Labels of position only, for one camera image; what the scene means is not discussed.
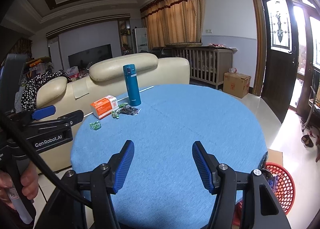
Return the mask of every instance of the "black cable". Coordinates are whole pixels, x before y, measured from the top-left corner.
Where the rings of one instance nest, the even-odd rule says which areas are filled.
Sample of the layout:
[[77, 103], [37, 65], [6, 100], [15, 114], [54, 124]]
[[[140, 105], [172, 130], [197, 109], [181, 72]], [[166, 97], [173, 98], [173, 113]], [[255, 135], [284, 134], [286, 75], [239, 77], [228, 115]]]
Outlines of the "black cable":
[[39, 189], [40, 189], [40, 191], [41, 191], [41, 193], [43, 195], [44, 201], [47, 203], [48, 201], [47, 201], [47, 198], [45, 198], [45, 195], [44, 195], [44, 192], [42, 191], [42, 188], [40, 187], [39, 184], [38, 184], [38, 186], [39, 186]]
[[61, 191], [64, 191], [67, 195], [78, 201], [81, 204], [86, 205], [92, 209], [92, 203], [88, 199], [85, 199], [77, 191], [73, 191], [66, 185], [64, 185], [60, 179], [52, 172], [47, 166], [44, 160], [38, 155], [33, 146], [23, 136], [21, 130], [18, 129], [16, 124], [6, 117], [2, 111], [0, 111], [0, 127], [19, 145], [19, 147], [26, 153], [29, 159], [39, 168], [39, 170]]

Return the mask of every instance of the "teal water bottle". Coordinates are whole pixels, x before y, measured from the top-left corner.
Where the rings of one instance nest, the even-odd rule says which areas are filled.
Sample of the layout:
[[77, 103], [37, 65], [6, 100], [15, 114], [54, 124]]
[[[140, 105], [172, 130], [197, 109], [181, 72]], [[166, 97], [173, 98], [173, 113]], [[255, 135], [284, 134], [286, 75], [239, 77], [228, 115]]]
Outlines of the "teal water bottle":
[[141, 104], [139, 86], [137, 80], [137, 73], [135, 65], [123, 66], [125, 85], [127, 86], [128, 97], [131, 106], [138, 106]]

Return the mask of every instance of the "white stick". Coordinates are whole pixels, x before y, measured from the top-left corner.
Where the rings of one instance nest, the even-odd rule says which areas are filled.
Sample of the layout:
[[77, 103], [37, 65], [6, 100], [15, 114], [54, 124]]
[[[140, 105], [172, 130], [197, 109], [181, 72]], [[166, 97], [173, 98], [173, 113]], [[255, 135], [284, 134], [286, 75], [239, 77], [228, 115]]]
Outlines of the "white stick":
[[[150, 87], [148, 87], [148, 88], [145, 88], [145, 89], [143, 89], [143, 90], [141, 90], [141, 91], [139, 91], [139, 93], [140, 92], [143, 92], [143, 91], [146, 91], [146, 90], [149, 90], [149, 89], [151, 89], [151, 88], [153, 88], [154, 86], [150, 86]], [[124, 99], [126, 99], [126, 98], [129, 98], [129, 96], [126, 96], [126, 97], [124, 97], [124, 98], [122, 98], [122, 99], [120, 99], [120, 100], [118, 100], [118, 102], [119, 101], [122, 101], [122, 100], [124, 100]], [[91, 115], [92, 114], [92, 112], [90, 112], [90, 113], [88, 113], [88, 114], [86, 114], [86, 115], [84, 115], [83, 117], [85, 118], [85, 117], [88, 117], [89, 115]]]

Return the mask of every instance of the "sofa headrest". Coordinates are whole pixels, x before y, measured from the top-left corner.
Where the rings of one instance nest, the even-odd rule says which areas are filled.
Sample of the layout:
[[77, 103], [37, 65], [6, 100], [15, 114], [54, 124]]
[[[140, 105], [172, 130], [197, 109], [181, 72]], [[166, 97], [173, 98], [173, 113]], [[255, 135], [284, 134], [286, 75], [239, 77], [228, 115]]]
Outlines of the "sofa headrest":
[[52, 79], [42, 86], [37, 93], [37, 108], [58, 98], [67, 88], [67, 79], [63, 76]]
[[104, 60], [92, 65], [89, 74], [96, 82], [107, 81], [123, 75], [123, 66], [134, 64], [136, 72], [158, 66], [158, 58], [151, 53], [135, 53]]

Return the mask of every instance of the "black and white patterned clothing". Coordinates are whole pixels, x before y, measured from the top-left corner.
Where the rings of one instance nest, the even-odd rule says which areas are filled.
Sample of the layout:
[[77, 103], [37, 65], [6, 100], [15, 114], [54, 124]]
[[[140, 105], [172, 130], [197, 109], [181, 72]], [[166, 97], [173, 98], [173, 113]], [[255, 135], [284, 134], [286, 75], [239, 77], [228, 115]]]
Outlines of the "black and white patterned clothing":
[[48, 81], [63, 76], [67, 79], [68, 82], [71, 82], [70, 77], [63, 70], [59, 70], [55, 73], [46, 72], [44, 74], [39, 74], [33, 79], [31, 79], [27, 84], [25, 89], [23, 90], [21, 96], [21, 106], [22, 110], [35, 110], [36, 109], [36, 101], [37, 101], [37, 93], [38, 90], [45, 85]]

